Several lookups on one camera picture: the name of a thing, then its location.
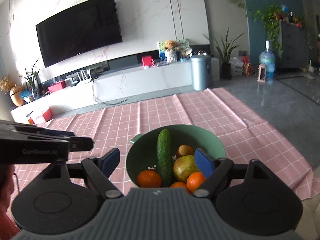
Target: water bottle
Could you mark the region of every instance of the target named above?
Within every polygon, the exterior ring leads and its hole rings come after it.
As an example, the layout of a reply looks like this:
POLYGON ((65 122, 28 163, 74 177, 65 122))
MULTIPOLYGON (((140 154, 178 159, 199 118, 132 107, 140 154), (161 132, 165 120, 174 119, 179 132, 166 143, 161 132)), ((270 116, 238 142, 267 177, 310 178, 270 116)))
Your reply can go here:
POLYGON ((260 55, 260 64, 264 64, 266 66, 266 77, 273 77, 274 72, 276 70, 276 56, 270 50, 270 42, 266 41, 266 50, 260 55))

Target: checkered tablecloth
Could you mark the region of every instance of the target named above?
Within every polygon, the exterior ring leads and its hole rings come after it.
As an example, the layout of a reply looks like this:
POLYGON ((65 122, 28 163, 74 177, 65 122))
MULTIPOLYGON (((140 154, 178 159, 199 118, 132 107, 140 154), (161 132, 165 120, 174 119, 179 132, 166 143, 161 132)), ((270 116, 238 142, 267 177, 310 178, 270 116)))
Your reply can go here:
MULTIPOLYGON (((93 150, 70 153, 70 163, 79 163, 89 156, 101 157, 113 147, 118 147, 121 153, 120 163, 110 180, 127 194, 134 187, 125 170, 130 140, 138 133, 145 134, 170 124, 191 124, 209 130, 221 140, 227 157, 235 163, 260 159, 301 200, 320 192, 320 180, 314 176, 310 165, 297 149, 266 120, 223 88, 76 114, 69 118, 51 120, 42 126, 73 131, 77 136, 93 138, 93 150)), ((47 164, 17 165, 20 188, 24 188, 46 166, 47 164)), ((73 179, 73 182, 83 184, 80 179, 73 179)))

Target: orange fruit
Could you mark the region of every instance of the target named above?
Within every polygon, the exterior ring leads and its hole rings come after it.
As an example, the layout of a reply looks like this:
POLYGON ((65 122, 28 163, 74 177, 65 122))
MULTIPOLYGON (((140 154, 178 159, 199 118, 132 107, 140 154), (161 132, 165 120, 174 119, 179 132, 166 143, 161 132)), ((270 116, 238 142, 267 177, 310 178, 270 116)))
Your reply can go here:
POLYGON ((188 146, 188 145, 181 145, 181 146, 178 148, 177 152, 176 152, 176 157, 177 157, 177 158, 180 158, 180 157, 182 157, 182 156, 194 155, 194 154, 195 154, 195 152, 194 152, 194 150, 193 150, 190 146, 188 146))
POLYGON ((183 182, 180 182, 180 181, 173 183, 170 187, 184 187, 184 188, 186 189, 186 192, 187 192, 188 194, 191 193, 191 191, 190 191, 190 190, 188 189, 188 187, 187 187, 187 184, 185 184, 185 183, 183 183, 183 182))
POLYGON ((137 184, 139 187, 161 187, 161 177, 151 170, 142 171, 137 176, 137 184))
POLYGON ((187 179, 187 187, 191 192, 194 192, 204 181, 205 177, 200 171, 194 172, 187 179))

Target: tv screen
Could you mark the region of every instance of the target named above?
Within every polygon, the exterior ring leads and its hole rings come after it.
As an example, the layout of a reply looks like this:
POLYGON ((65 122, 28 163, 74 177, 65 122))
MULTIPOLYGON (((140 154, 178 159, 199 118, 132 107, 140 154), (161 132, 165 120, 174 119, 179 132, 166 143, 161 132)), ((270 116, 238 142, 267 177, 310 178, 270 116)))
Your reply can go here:
POLYGON ((122 42, 115 0, 89 0, 36 25, 45 67, 122 42))

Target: red box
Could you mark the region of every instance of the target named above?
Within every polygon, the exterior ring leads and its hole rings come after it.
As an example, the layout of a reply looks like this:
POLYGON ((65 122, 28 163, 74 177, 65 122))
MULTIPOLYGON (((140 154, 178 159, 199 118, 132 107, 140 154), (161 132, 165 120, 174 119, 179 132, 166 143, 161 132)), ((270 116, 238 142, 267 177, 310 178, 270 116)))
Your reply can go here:
POLYGON ((54 83, 52 86, 48 87, 48 90, 51 93, 55 92, 55 91, 58 91, 60 89, 63 89, 66 87, 66 83, 64 80, 60 80, 56 83, 54 83))
POLYGON ((34 123, 45 123, 52 118, 52 112, 49 107, 35 110, 30 115, 34 123))
POLYGON ((151 56, 144 56, 142 57, 142 64, 143 66, 152 66, 152 57, 151 56))

